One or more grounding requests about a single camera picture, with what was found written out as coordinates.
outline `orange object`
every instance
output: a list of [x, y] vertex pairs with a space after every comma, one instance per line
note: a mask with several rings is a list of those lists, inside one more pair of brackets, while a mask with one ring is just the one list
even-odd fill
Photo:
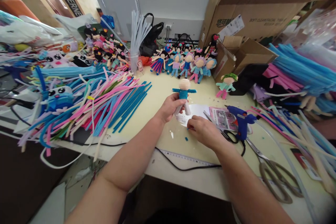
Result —
[[13, 16], [24, 15], [39, 21], [33, 12], [21, 0], [0, 0], [0, 10]]

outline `white board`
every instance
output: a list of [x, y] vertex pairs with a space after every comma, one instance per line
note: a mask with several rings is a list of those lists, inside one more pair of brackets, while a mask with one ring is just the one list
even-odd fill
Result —
[[132, 35], [132, 11], [138, 11], [137, 0], [97, 0], [104, 15], [112, 16], [115, 32], [122, 40], [130, 41]]

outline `table surface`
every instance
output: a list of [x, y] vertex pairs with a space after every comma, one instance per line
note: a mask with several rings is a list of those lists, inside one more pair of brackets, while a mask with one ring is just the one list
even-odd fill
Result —
[[[148, 95], [143, 100], [142, 104], [139, 106], [137, 111], [134, 113], [133, 117], [129, 120], [128, 124], [125, 126], [121, 133], [112, 134], [112, 129], [109, 129], [103, 140], [106, 144], [118, 144], [121, 142], [129, 141], [133, 136], [135, 136], [141, 128], [147, 123], [147, 121], [155, 114], [159, 109], [164, 99], [172, 93], [172, 88], [178, 88], [179, 80], [175, 77], [170, 77], [166, 73], [161, 73], [159, 76], [155, 73], [149, 71], [149, 67], [145, 67], [143, 73], [138, 73], [140, 77], [140, 83], [142, 81], [152, 82], [153, 87], [149, 90]], [[226, 100], [217, 99], [215, 97], [218, 91], [215, 81], [212, 77], [204, 77], [201, 84], [195, 84], [191, 81], [191, 89], [196, 89], [196, 94], [190, 94], [189, 104], [196, 108], [196, 104], [202, 106], [214, 106], [214, 107], [224, 107], [225, 105], [233, 105], [240, 107], [241, 109], [248, 110], [254, 105], [254, 102], [250, 95], [244, 96], [227, 96]], [[273, 135], [282, 142], [287, 140], [276, 130], [274, 130], [268, 123], [260, 120], [261, 124], [265, 125]], [[253, 133], [248, 135], [249, 139], [271, 160], [274, 160], [286, 169], [291, 171], [291, 168], [280, 151], [279, 147], [276, 145], [274, 140], [257, 124], [252, 125]], [[86, 143], [90, 143], [92, 138], [90, 137]], [[87, 146], [79, 146], [70, 142], [57, 141], [59, 146], [72, 149], [77, 152], [83, 152], [87, 149]], [[241, 144], [235, 145], [238, 152], [241, 153]], [[188, 134], [186, 127], [182, 126], [175, 118], [173, 118], [164, 127], [163, 133], [159, 139], [157, 147], [168, 152], [182, 154], [184, 156], [192, 157], [194, 159], [199, 159], [202, 161], [210, 163], [219, 163], [214, 152], [196, 139], [193, 139], [191, 135]], [[319, 218], [322, 218], [327, 213], [332, 212], [335, 208], [334, 201], [332, 197], [323, 189], [322, 184], [318, 181], [312, 180], [306, 171], [301, 167], [299, 162], [296, 160], [291, 152], [292, 146], [283, 144], [289, 158], [293, 162], [302, 182], [308, 191], [309, 197], [314, 205], [315, 212]], [[114, 154], [121, 147], [108, 147], [100, 146], [98, 158], [109, 161]], [[96, 146], [90, 147], [85, 151], [86, 155], [94, 156], [96, 151]], [[188, 159], [182, 159], [180, 157], [174, 157], [169, 155], [174, 164], [180, 168], [189, 168], [198, 166], [197, 163], [190, 161]], [[246, 153], [244, 159], [260, 177], [259, 173], [259, 161], [252, 151], [252, 149], [247, 145]], [[193, 171], [179, 171], [174, 168], [160, 153], [155, 150], [152, 159], [145, 172], [147, 175], [178, 184], [180, 186], [196, 190], [210, 196], [228, 201], [228, 197], [225, 193], [224, 187], [224, 175], [222, 170], [219, 168], [212, 169], [201, 169]], [[303, 198], [298, 198], [292, 195], [289, 190], [287, 192], [291, 195], [293, 199], [292, 204], [282, 204], [286, 212], [291, 216], [295, 223], [312, 223], [305, 200]]]

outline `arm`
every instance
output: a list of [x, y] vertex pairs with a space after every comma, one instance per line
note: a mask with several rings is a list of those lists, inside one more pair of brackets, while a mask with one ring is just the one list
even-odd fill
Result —
[[126, 195], [146, 170], [165, 123], [186, 101], [178, 93], [166, 98], [155, 116], [103, 168], [65, 224], [118, 223]]
[[191, 135], [217, 155], [226, 179], [226, 193], [242, 223], [293, 223], [233, 144], [223, 138], [213, 123], [194, 115], [187, 128]]

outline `scissor handle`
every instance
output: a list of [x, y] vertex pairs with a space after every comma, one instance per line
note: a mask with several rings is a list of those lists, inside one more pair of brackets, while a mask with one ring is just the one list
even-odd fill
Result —
[[272, 170], [275, 172], [275, 174], [278, 176], [279, 180], [281, 182], [283, 182], [296, 197], [303, 198], [302, 193], [298, 192], [288, 182], [288, 180], [281, 174], [281, 172], [278, 170], [278, 168], [280, 168], [282, 171], [284, 171], [291, 178], [291, 180], [296, 184], [296, 186], [298, 188], [300, 188], [300, 186], [299, 186], [298, 181], [296, 180], [296, 178], [285, 167], [283, 167], [282, 165], [278, 164], [277, 162], [275, 162], [273, 160], [267, 160], [267, 162], [268, 162], [269, 166], [272, 168]]
[[[265, 162], [260, 162], [259, 170], [260, 170], [260, 174], [261, 174], [261, 177], [262, 177], [264, 183], [266, 184], [268, 189], [271, 191], [273, 196], [277, 199], [277, 201], [279, 201], [281, 203], [292, 204], [293, 203], [292, 198], [289, 196], [289, 194], [286, 192], [286, 190], [282, 187], [280, 181], [274, 176], [274, 174], [271, 172], [271, 170], [268, 168], [268, 166], [266, 165]], [[279, 195], [277, 195], [277, 193], [274, 191], [272, 185], [270, 184], [270, 182], [267, 179], [266, 173], [268, 173], [268, 175], [271, 177], [271, 179], [273, 180], [275, 185], [278, 187], [278, 189], [282, 193], [283, 199], [280, 198]]]

